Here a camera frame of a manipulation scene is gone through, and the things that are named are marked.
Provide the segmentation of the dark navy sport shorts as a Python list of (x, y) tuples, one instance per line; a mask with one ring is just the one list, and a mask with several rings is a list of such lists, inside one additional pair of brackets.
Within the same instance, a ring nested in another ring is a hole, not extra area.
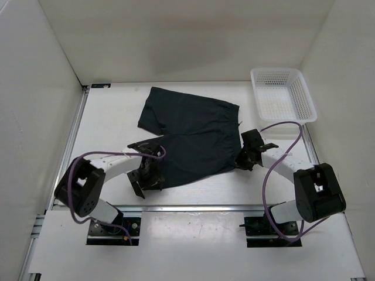
[(138, 127), (166, 150), (158, 162), (165, 188), (235, 169), (241, 151), (240, 107), (227, 101), (152, 87)]

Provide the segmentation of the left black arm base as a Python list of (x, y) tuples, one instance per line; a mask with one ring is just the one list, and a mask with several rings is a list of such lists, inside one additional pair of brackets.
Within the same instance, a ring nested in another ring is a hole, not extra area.
[(87, 245), (100, 246), (138, 246), (141, 230), (141, 217), (123, 217), (122, 227), (125, 228), (131, 237), (127, 237), (124, 230), (102, 225), (92, 221), (87, 232)]

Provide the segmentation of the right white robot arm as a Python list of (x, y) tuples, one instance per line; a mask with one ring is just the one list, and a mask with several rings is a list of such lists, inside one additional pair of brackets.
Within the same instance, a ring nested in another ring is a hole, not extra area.
[(270, 234), (278, 233), (286, 222), (304, 220), (312, 223), (346, 209), (339, 182), (327, 163), (304, 162), (269, 143), (259, 147), (245, 145), (236, 164), (242, 170), (252, 170), (254, 165), (260, 165), (294, 185), (294, 200), (267, 208), (270, 215), (263, 219), (263, 227)]

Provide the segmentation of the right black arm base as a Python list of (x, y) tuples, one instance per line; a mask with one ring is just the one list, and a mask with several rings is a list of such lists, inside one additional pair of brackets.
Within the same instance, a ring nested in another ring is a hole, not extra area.
[(244, 222), (239, 227), (245, 229), (248, 248), (302, 247), (300, 239), (291, 243), (281, 238), (266, 216), (244, 217)]

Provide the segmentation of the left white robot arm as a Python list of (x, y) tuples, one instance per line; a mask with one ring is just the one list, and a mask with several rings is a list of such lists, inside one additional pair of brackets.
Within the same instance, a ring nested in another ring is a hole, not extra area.
[(87, 152), (75, 158), (59, 181), (54, 197), (67, 206), (73, 221), (94, 220), (109, 234), (122, 230), (121, 212), (101, 199), (103, 185), (124, 174), (134, 193), (144, 198), (148, 187), (160, 189), (164, 178), (156, 164), (166, 156), (163, 147), (156, 151)]

